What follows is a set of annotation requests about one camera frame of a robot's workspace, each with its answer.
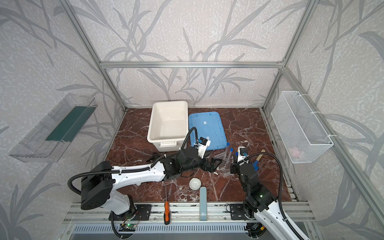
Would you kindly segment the white plastic storage bin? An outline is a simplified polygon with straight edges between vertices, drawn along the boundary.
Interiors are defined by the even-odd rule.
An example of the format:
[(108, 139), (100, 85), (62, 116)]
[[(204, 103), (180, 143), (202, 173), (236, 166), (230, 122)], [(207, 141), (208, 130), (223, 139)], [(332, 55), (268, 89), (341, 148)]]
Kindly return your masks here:
[(157, 102), (153, 105), (147, 135), (159, 152), (176, 152), (189, 131), (186, 101)]

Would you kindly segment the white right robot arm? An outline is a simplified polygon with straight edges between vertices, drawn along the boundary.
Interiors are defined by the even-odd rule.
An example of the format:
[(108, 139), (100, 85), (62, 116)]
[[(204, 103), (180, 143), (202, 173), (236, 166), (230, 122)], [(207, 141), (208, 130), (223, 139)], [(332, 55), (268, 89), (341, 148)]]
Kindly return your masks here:
[[(242, 188), (246, 193), (244, 200), (244, 210), (249, 218), (254, 218), (276, 240), (308, 240), (309, 237), (292, 221), (286, 214), (282, 205), (282, 190), (284, 183), (284, 173), (278, 158), (270, 153), (255, 153), (249, 155), (243, 150), (239, 150), (231, 165), (230, 172), (237, 174)], [(280, 177), (278, 195), (272, 194), (267, 187), (261, 184), (259, 175), (255, 170), (251, 158), (267, 155), (272, 157), (279, 166)]]

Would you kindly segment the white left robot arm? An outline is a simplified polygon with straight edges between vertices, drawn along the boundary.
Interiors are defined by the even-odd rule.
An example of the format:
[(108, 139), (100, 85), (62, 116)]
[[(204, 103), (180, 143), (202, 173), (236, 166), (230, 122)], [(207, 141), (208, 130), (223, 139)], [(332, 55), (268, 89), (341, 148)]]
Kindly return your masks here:
[(207, 158), (204, 149), (187, 147), (146, 165), (119, 167), (104, 161), (89, 172), (70, 177), (67, 185), (81, 197), (82, 210), (104, 208), (119, 216), (135, 209), (132, 197), (120, 193), (119, 189), (177, 179), (197, 169), (213, 173), (221, 163), (222, 159)]

